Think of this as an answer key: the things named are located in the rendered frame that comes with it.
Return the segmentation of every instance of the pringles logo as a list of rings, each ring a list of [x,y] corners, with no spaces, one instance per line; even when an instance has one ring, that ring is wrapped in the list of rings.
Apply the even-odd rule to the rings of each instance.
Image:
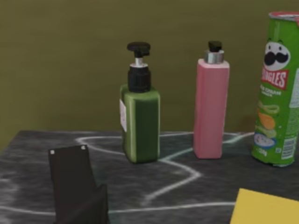
[[[262,81],[285,90],[289,70],[283,69],[290,62],[291,54],[283,45],[282,40],[268,40],[265,49]]]
[[[262,82],[267,82],[281,90],[285,90],[289,70],[268,71],[263,68]]]

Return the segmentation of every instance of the pump bottle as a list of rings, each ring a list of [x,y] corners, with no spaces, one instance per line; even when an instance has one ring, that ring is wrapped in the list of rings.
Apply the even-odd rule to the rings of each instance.
[[[228,94],[229,64],[221,42],[210,41],[198,60],[193,149],[199,159],[219,159]]]
[[[128,84],[120,90],[122,148],[132,163],[153,162],[160,155],[160,95],[142,61],[150,55],[150,45],[132,42],[127,49],[134,52],[135,63],[130,65]]]

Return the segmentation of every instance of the yellow paper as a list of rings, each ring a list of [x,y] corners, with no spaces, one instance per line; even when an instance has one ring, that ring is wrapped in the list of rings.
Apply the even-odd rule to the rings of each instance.
[[[299,202],[240,189],[230,224],[299,224]]]

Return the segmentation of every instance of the black bottle cap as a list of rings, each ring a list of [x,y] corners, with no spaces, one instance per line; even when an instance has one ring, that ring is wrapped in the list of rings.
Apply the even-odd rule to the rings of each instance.
[[[209,41],[209,51],[219,52],[222,50],[222,43],[220,41]]]
[[[150,44],[146,42],[129,43],[127,49],[134,52],[135,58],[150,55]],[[150,70],[146,64],[132,64],[128,72],[128,89],[130,92],[148,92],[151,88]]]

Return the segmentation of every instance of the black pump head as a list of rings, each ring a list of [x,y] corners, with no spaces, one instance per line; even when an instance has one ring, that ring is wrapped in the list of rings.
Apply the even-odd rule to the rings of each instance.
[[[219,52],[222,50],[222,43],[220,41],[209,41],[210,52]]]
[[[150,55],[150,44],[146,42],[131,42],[128,44],[127,49],[134,52],[135,58]]]

